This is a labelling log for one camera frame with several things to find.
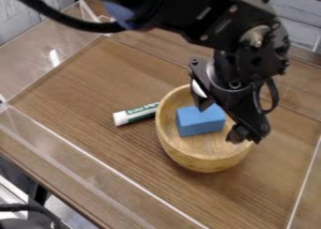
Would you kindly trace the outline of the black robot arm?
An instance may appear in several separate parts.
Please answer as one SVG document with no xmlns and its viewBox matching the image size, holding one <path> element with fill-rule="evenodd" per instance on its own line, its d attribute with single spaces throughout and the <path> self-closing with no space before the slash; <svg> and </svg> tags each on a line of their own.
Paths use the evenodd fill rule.
<svg viewBox="0 0 321 229">
<path fill-rule="evenodd" d="M 190 60 L 190 93 L 205 111 L 218 105 L 234 121 L 226 141 L 256 143 L 270 134 L 280 96 L 273 77 L 290 65 L 288 30 L 270 0 L 102 0 L 127 30 L 159 28 L 213 49 Z"/>
</svg>

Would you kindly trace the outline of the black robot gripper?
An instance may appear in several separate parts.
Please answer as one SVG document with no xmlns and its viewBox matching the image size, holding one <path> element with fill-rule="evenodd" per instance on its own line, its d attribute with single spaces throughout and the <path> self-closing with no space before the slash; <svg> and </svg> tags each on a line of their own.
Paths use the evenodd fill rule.
<svg viewBox="0 0 321 229">
<path fill-rule="evenodd" d="M 278 105 L 273 80 L 276 62 L 262 54 L 216 52 L 210 60 L 190 60 L 190 92 L 194 104 L 205 112 L 216 103 L 234 125 L 226 141 L 258 144 L 270 134 L 268 114 Z"/>
</svg>

